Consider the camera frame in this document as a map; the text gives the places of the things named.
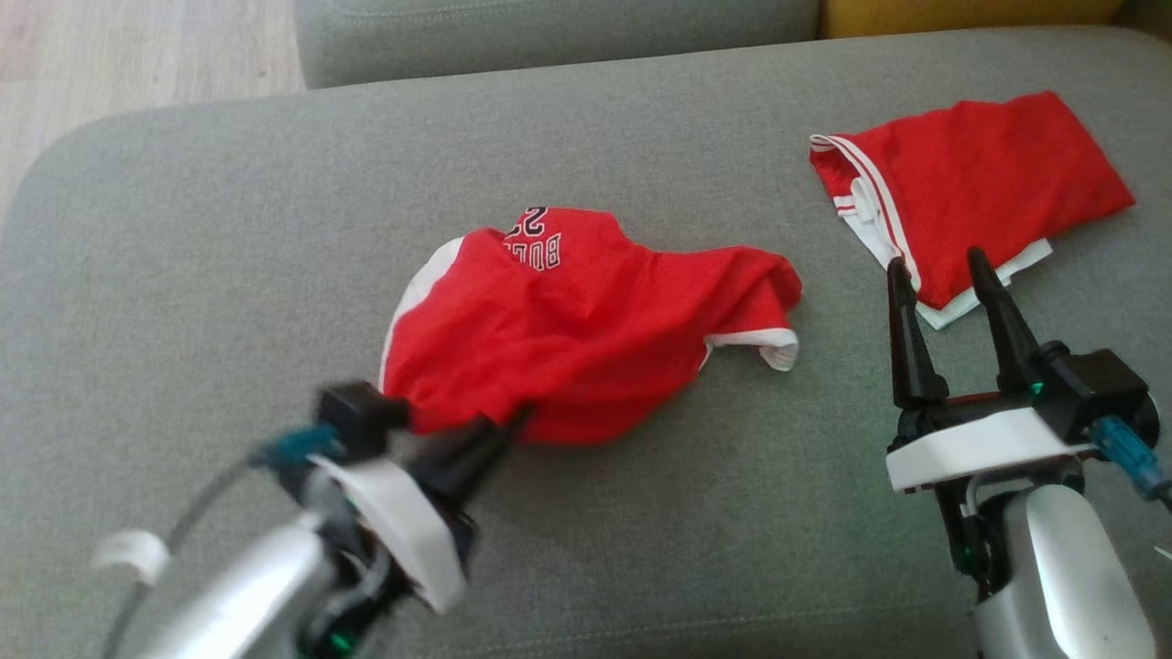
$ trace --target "sofa backrest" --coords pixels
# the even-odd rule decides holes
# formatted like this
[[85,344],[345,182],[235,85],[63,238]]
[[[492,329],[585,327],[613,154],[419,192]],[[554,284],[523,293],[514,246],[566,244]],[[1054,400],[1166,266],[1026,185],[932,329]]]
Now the sofa backrest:
[[804,41],[817,23],[817,0],[297,0],[311,88]]

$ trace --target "folded red garment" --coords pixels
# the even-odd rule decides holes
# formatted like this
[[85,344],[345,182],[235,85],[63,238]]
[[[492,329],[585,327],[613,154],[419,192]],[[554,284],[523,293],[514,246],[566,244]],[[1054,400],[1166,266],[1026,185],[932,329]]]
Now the folded red garment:
[[1136,203],[1052,91],[961,101],[810,142],[838,215],[884,267],[904,257],[936,328],[976,306],[969,247],[982,247],[1008,284],[1050,253],[1047,238]]
[[785,312],[802,281],[750,247],[654,252],[609,213],[529,209],[509,233],[473,231],[440,250],[395,311],[382,390],[406,398],[413,429],[533,405],[525,439],[613,440],[690,382],[714,347],[758,346],[789,371]]

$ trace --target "blue connector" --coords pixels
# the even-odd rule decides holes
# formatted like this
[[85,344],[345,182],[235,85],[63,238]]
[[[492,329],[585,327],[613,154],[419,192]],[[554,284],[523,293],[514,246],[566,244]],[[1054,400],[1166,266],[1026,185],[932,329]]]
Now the blue connector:
[[253,467],[279,469],[309,464],[311,455],[336,460],[343,453],[338,442],[338,429],[321,423],[292,430],[265,443],[252,454]]
[[1131,477],[1144,501],[1167,496],[1172,481],[1164,475],[1152,449],[1118,416],[1104,416],[1091,426],[1091,443]]

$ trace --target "gray fabric surface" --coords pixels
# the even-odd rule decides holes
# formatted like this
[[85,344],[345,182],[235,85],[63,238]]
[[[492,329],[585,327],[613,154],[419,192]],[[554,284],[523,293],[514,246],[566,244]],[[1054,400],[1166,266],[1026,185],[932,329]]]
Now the gray fabric surface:
[[817,25],[817,0],[297,0],[311,88],[802,41]]
[[[522,449],[473,507],[466,602],[401,607],[388,655],[972,657],[934,501],[890,491],[884,277],[806,137],[1051,88],[1138,205],[1015,278],[1038,337],[1115,348],[1172,400],[1172,48],[1118,28],[811,42],[418,80],[101,121],[50,148],[0,227],[0,638],[96,648],[127,579],[94,543],[165,530],[323,381],[373,378],[410,276],[522,209],[614,211],[662,250],[748,244],[805,283],[793,372],[728,349],[625,440]],[[980,312],[928,333],[994,386]],[[1172,450],[1161,447],[1166,460]],[[1092,464],[1090,498],[1164,647],[1167,514]],[[289,517],[254,477],[198,529],[131,645]]]

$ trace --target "wooden floor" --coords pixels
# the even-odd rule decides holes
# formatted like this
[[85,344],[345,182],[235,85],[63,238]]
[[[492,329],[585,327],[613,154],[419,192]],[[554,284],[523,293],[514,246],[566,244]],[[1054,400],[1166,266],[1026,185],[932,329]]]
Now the wooden floor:
[[304,88],[293,0],[0,0],[0,217],[83,123]]

